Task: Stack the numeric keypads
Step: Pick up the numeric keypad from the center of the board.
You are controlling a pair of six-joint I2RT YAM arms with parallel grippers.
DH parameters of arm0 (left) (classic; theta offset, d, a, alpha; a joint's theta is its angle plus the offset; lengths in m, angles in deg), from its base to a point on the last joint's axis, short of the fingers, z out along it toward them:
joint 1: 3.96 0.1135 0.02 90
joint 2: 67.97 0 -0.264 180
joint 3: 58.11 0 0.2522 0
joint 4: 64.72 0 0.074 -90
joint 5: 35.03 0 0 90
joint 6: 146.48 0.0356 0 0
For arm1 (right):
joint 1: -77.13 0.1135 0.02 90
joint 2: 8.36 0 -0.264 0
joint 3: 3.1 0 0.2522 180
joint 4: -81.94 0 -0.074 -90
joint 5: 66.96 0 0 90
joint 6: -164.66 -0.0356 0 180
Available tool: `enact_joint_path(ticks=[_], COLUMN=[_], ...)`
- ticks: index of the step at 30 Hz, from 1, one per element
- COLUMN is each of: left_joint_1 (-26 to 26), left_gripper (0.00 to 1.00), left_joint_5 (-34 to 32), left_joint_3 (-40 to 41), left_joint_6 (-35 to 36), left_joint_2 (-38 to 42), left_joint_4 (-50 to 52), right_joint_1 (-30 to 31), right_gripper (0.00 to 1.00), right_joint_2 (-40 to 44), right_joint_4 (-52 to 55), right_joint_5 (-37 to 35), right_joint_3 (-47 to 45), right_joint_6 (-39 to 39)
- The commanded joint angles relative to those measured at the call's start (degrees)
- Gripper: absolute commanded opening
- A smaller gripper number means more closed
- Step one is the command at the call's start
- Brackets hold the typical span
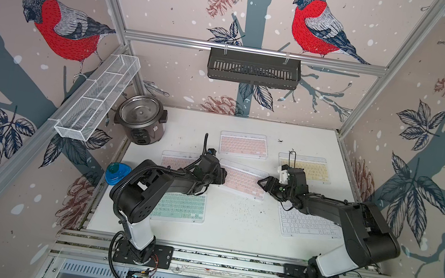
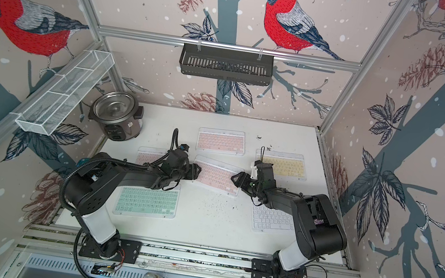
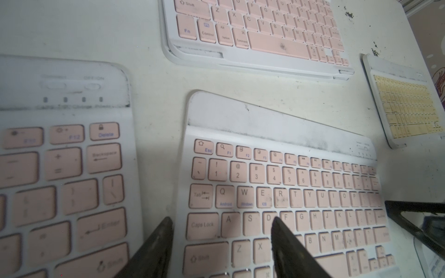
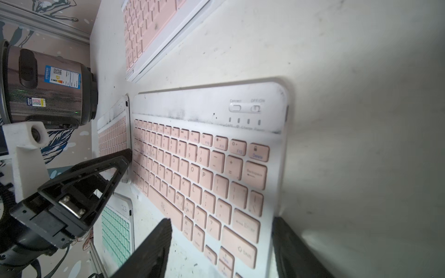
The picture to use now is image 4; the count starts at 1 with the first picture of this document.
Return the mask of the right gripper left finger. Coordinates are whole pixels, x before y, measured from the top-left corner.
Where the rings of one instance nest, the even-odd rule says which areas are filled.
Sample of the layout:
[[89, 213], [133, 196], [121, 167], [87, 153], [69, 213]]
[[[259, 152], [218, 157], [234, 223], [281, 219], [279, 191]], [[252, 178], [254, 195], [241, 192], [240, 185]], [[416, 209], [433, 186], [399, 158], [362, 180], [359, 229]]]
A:
[[113, 277], [164, 278], [171, 241], [172, 224], [168, 218], [165, 218], [113, 274]]

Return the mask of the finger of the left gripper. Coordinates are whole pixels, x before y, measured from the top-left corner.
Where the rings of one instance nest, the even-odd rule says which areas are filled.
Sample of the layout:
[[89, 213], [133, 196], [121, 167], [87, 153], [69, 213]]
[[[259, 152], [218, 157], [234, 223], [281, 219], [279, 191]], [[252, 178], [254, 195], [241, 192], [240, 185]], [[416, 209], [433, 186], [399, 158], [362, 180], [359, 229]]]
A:
[[15, 206], [10, 214], [63, 249], [94, 226], [131, 163], [128, 148], [76, 164], [38, 188], [47, 201], [38, 213], [24, 216]]

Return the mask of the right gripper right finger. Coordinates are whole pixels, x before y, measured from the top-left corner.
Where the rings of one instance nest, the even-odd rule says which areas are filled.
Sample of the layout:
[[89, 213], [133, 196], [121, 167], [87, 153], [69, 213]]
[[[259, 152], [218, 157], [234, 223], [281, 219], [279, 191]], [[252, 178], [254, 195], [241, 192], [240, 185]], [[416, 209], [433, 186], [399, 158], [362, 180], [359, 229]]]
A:
[[272, 241], [280, 278], [332, 277], [332, 274], [281, 217], [273, 219]]

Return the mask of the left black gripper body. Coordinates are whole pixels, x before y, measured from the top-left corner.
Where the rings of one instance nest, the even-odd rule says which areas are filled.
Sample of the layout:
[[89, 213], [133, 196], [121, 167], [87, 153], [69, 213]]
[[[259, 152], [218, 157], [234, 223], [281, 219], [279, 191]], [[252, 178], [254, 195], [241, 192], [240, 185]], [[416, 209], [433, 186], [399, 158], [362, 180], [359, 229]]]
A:
[[41, 255], [53, 255], [57, 247], [49, 243], [31, 228], [15, 219], [10, 212], [15, 206], [24, 216], [35, 215], [47, 201], [39, 194], [33, 194], [20, 203], [15, 197], [3, 201], [1, 218], [1, 277], [20, 278], [23, 269], [32, 264]]

